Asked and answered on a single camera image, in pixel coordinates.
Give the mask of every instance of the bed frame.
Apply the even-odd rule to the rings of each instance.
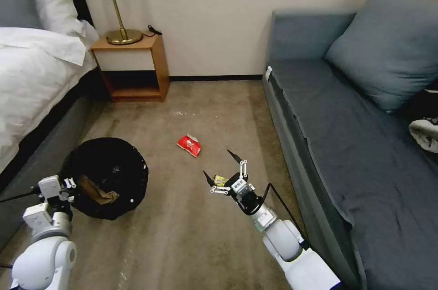
[[[93,25],[86,1],[73,2],[78,19]],[[82,134],[92,101],[96,98],[91,94],[98,92],[101,98],[103,88],[100,71],[88,72],[40,125],[21,141],[18,154],[0,174],[0,198],[28,192],[42,178],[59,172],[64,158],[77,145]],[[20,227],[26,207],[38,203],[38,198],[32,196],[1,204],[0,249]]]

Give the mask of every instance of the beige carpet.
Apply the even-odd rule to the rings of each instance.
[[[197,159],[176,146],[186,133],[200,141]],[[90,117],[84,140],[102,136],[141,152],[147,193],[113,222],[75,211],[78,260],[69,289],[289,289],[251,220],[230,198],[210,194],[202,174],[237,172],[230,149],[248,160],[257,193],[274,183],[301,223],[261,81],[172,83],[163,104],[105,104]],[[267,201],[287,217],[271,195]],[[23,227],[0,262],[13,262],[26,244]],[[0,273],[0,288],[8,289],[10,271]]]

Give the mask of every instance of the black trash bag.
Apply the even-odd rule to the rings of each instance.
[[[73,150],[59,176],[73,178],[77,184],[73,207],[90,217],[115,220],[143,200],[148,174],[147,165],[135,147],[122,139],[105,137],[86,141]],[[98,202],[81,184],[89,189],[92,185],[97,193],[112,199]]]

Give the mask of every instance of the nightstand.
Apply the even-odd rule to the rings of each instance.
[[[129,45],[101,38],[91,51],[113,102],[164,102],[170,83],[161,36],[144,36]]]

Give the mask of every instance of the black baseboard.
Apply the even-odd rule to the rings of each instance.
[[[236,76],[170,76],[170,81],[218,81],[218,80],[261,80],[263,75]]]

